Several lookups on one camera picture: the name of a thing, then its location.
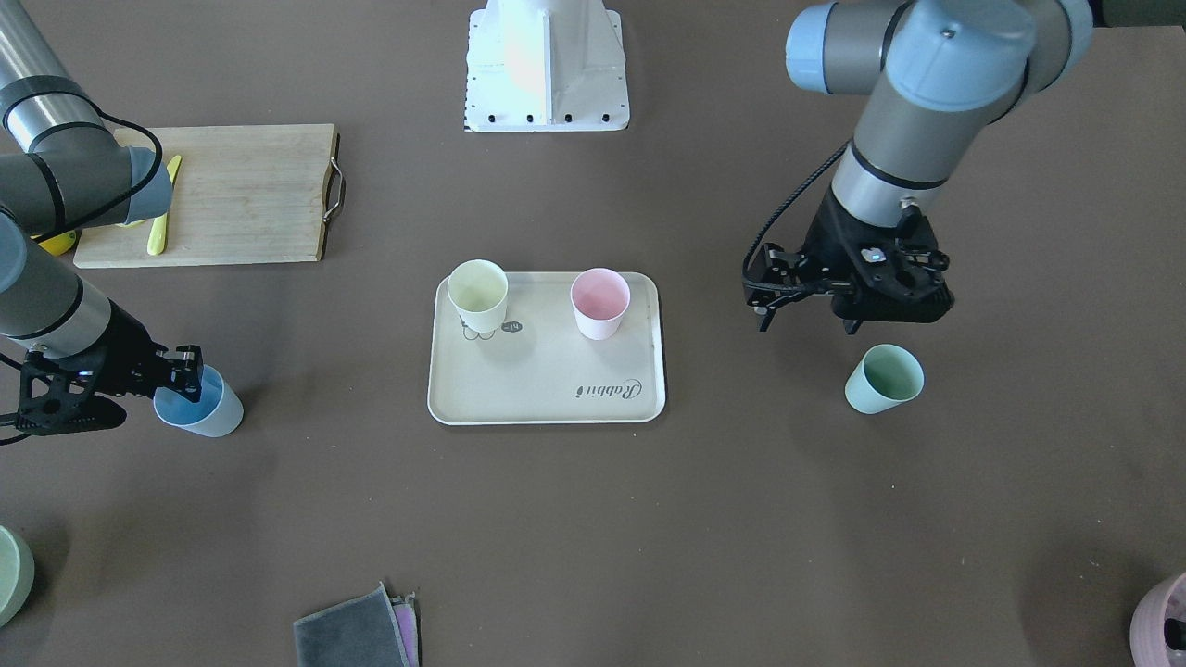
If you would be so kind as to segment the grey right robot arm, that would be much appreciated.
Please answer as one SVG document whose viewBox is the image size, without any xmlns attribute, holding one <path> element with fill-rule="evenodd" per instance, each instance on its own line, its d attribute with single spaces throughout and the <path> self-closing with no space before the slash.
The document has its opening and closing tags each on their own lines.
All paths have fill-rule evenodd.
<svg viewBox="0 0 1186 667">
<path fill-rule="evenodd" d="M 4 155 L 1 330 L 24 347 L 19 402 L 4 415 L 27 436 L 115 428 L 116 398 L 159 390 L 203 396 L 199 347 L 168 350 L 141 322 L 43 241 L 97 225 L 153 220 L 168 211 L 172 182 L 159 141 L 120 144 L 102 112 L 71 78 L 18 1 L 1 5 L 4 132 L 19 145 Z"/>
</svg>

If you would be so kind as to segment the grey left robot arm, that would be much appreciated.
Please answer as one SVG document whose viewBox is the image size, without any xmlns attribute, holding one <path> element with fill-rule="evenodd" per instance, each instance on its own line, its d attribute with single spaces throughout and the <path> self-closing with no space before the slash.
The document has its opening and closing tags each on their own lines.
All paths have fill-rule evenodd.
<svg viewBox="0 0 1186 667">
<path fill-rule="evenodd" d="M 847 333 L 866 320 L 935 322 L 954 307 L 950 259 L 927 220 L 978 132 L 1060 80 L 1091 43 L 1089 1 L 865 1 L 810 6 L 785 44 L 789 78 L 862 94 L 852 139 L 801 249 L 759 233 L 742 262 L 766 331 L 780 309 L 830 296 Z"/>
</svg>

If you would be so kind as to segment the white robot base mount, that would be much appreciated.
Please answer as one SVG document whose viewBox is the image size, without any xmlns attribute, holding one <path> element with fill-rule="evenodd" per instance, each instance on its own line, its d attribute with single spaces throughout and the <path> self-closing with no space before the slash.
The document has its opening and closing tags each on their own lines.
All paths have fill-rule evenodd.
<svg viewBox="0 0 1186 667">
<path fill-rule="evenodd" d="M 466 64 L 464 131 L 629 127 L 621 18 L 601 1 L 487 1 L 468 17 Z"/>
</svg>

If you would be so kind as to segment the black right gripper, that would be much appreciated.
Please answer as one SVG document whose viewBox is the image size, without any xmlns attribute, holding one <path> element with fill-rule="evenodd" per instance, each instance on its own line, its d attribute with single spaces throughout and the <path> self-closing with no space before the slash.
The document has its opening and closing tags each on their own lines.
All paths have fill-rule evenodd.
<svg viewBox="0 0 1186 667">
<path fill-rule="evenodd" d="M 160 387 L 164 404 L 200 402 L 200 347 L 157 345 L 141 322 L 115 303 L 110 306 L 110 320 L 93 347 L 66 358 L 26 355 L 14 413 L 18 432 L 59 436 L 116 428 L 127 413 L 111 396 L 153 398 Z"/>
</svg>

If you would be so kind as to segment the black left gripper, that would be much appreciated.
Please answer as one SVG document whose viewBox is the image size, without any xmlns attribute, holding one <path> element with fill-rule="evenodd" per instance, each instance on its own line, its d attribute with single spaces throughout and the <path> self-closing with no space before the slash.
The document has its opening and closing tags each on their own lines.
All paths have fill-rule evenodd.
<svg viewBox="0 0 1186 667">
<path fill-rule="evenodd" d="M 950 259 L 916 203 L 892 207 L 890 220 L 890 227 L 863 223 L 825 193 L 801 249 L 759 244 L 742 269 L 758 331 L 765 333 L 778 310 L 798 298 L 798 286 L 808 296 L 833 296 L 847 336 L 859 333 L 863 320 L 940 320 L 954 307 L 944 277 Z"/>
</svg>

